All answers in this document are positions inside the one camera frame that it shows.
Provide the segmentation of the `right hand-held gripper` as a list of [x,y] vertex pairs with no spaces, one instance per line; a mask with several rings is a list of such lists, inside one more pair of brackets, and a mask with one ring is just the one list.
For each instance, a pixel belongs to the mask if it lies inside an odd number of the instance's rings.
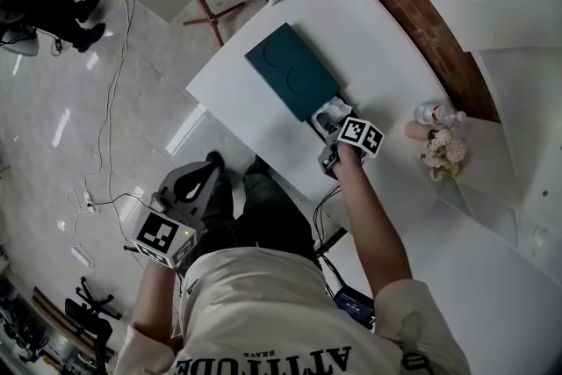
[[375,158],[385,135],[371,122],[348,116],[343,125],[334,124],[325,112],[318,113],[313,125],[319,135],[326,135],[325,148],[318,157],[323,173],[335,178],[334,166],[339,162],[338,144],[346,143],[355,148],[360,159]]

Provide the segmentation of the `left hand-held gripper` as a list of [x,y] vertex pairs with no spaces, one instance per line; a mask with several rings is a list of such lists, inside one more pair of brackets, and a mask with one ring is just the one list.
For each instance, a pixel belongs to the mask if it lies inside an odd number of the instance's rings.
[[192,162],[173,169],[162,181],[159,194],[168,202],[191,202],[166,213],[151,206],[139,210],[131,240],[137,250],[167,267],[178,267],[196,248],[204,231],[201,215],[222,174],[216,162]]

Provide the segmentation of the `dark teal box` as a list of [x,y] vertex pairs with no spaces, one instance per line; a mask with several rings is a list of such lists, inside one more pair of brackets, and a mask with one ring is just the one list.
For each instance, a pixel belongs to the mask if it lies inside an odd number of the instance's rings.
[[326,102],[340,96],[341,87],[291,25],[283,23],[245,53],[245,60],[298,121],[325,137],[313,118]]

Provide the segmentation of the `person's right forearm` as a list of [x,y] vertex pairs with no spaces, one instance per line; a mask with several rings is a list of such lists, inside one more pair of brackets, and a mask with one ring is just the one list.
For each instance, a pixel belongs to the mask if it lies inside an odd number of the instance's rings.
[[341,142],[338,155],[333,172],[341,187],[359,261],[372,295],[377,296],[388,285],[412,277],[407,252],[355,149]]

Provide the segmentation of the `person's left forearm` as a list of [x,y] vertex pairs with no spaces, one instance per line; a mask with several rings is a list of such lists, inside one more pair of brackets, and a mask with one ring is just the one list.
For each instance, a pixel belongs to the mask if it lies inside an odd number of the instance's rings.
[[176,273],[149,260],[133,308],[132,327],[144,336],[171,345]]

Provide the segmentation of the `person's left black shoe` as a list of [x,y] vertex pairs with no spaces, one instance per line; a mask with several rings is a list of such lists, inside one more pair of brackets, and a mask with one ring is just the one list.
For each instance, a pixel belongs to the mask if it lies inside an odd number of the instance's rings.
[[224,159],[222,157],[222,155],[220,154],[219,151],[217,150],[213,150],[211,152],[209,152],[205,158],[208,162],[211,162],[212,164],[214,164],[220,171],[220,173],[223,173],[225,170],[225,162]]

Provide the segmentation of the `person's black trousers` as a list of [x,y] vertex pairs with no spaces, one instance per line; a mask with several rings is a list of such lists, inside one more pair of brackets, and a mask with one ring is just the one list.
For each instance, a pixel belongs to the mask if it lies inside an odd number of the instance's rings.
[[311,226],[282,187],[271,176],[257,175],[242,178],[242,185],[245,203],[235,218],[232,184],[227,174],[221,174],[203,216],[205,233],[197,254],[259,247],[318,264]]

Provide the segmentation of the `white drawer desk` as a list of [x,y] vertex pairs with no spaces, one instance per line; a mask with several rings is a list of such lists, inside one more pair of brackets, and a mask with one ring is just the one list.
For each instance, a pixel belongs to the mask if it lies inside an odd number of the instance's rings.
[[365,172],[393,224],[406,232],[436,216],[436,203],[489,230],[465,201],[465,190],[429,180],[404,125],[423,103],[446,93],[414,43],[378,0],[280,0],[263,7],[188,84],[219,122],[260,155],[288,184],[342,227],[349,224],[334,181],[317,162],[323,144],[289,111],[246,61],[246,53],[282,24],[291,25],[342,87],[357,115],[385,135]]

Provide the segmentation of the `clear plastic water bottle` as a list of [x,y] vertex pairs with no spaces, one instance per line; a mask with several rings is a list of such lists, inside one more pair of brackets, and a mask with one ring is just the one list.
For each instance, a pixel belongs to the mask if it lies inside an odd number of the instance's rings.
[[466,121],[467,116],[448,104],[422,104],[415,109],[414,119],[425,126],[452,127]]

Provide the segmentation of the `pink vase with pale flowers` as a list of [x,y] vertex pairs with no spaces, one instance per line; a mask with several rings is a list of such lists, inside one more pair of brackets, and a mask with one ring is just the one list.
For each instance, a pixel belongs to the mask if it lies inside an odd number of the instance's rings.
[[467,157],[465,142],[450,127],[431,128],[415,121],[404,126],[404,134],[421,144],[420,162],[428,168],[434,182],[455,178]]

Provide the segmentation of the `person's cream printed shirt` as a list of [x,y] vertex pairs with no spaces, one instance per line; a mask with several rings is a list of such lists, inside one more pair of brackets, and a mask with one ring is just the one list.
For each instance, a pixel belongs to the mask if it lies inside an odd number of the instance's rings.
[[309,260],[224,249],[186,272],[176,351],[130,328],[115,375],[406,375],[408,351],[433,375],[471,375],[428,286],[406,279],[375,298],[375,328],[340,310]]

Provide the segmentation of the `black metal stand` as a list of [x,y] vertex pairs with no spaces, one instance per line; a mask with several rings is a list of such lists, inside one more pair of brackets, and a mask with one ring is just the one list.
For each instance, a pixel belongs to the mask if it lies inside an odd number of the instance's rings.
[[108,308],[114,297],[108,294],[103,299],[98,299],[88,287],[87,278],[80,278],[80,285],[76,288],[76,295],[83,301],[78,304],[76,301],[67,298],[65,300],[65,314],[76,325],[76,336],[88,332],[94,336],[95,352],[95,375],[108,375],[106,363],[109,361],[107,356],[107,343],[112,336],[112,325],[101,317],[102,314],[116,321],[122,318],[122,314],[114,309]]

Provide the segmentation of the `black device with blue screen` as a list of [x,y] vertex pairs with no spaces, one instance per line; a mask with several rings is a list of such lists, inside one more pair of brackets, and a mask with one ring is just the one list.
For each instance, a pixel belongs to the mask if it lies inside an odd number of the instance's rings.
[[347,313],[354,321],[373,330],[375,322],[374,300],[355,290],[349,285],[343,285],[333,297],[336,306]]

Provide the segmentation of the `grey metal chair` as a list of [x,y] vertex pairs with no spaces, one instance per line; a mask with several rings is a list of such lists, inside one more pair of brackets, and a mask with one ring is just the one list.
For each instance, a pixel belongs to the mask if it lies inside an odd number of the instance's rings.
[[36,29],[27,25],[7,28],[0,35],[0,48],[23,56],[37,56],[40,44]]

